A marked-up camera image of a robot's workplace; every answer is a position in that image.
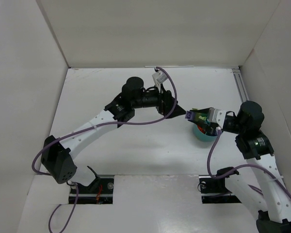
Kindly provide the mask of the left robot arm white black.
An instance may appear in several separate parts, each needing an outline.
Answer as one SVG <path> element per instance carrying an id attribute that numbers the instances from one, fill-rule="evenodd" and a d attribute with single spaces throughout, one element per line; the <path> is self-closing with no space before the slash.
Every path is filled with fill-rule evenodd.
<path id="1" fill-rule="evenodd" d="M 72 137 L 67 136 L 62 140 L 51 135 L 45 140 L 41 163 L 58 184 L 72 181 L 93 188 L 97 184 L 97 174 L 91 167 L 76 166 L 74 159 L 95 140 L 119 128 L 121 122 L 131 120 L 135 109 L 155 107 L 165 119 L 186 113 L 171 91 L 163 87 L 163 82 L 168 77 L 160 71 L 152 77 L 155 85 L 148 89 L 144 88 L 141 78 L 128 78 L 114 100 L 97 116 L 79 127 L 80 134 L 73 133 Z"/>

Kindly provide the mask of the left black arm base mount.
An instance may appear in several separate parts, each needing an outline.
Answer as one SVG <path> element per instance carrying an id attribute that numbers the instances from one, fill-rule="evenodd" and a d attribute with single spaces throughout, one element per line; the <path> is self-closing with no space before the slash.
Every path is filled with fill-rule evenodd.
<path id="1" fill-rule="evenodd" d="M 98 175 L 90 166 L 87 166 L 92 182 L 88 186 L 77 183 L 79 195 L 71 181 L 66 184 L 70 187 L 68 203 L 73 204 L 112 204 L 114 175 Z"/>

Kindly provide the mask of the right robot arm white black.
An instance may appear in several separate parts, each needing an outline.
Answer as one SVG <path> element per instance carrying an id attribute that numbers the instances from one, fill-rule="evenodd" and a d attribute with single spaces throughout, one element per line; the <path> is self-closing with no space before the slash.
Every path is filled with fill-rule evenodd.
<path id="1" fill-rule="evenodd" d="M 223 181 L 249 210 L 260 233 L 291 233 L 291 193 L 278 171 L 274 149 L 261 131 L 262 107 L 254 101 L 241 104 L 238 113 L 215 108 L 191 109 L 185 118 L 206 133 L 216 134 L 207 157 L 207 172 Z M 222 133 L 234 133 L 236 146 L 246 163 L 212 174 L 210 160 Z"/>

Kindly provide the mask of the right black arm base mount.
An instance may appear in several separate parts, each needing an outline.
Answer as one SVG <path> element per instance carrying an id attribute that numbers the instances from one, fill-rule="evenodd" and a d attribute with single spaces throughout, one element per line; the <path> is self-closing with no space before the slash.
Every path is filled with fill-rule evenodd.
<path id="1" fill-rule="evenodd" d="M 200 176 L 198 191 L 203 204 L 241 203 L 241 201 L 226 189 L 224 181 L 212 179 L 210 176 Z"/>

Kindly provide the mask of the purple lego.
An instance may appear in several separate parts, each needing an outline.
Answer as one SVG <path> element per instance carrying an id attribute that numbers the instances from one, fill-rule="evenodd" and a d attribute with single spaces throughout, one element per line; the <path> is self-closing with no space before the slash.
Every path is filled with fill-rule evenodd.
<path id="1" fill-rule="evenodd" d="M 194 121 L 194 118 L 195 118 L 195 112 L 187 111 L 187 112 L 186 112 L 186 115 L 185 115 L 185 118 L 186 118 L 188 121 Z"/>

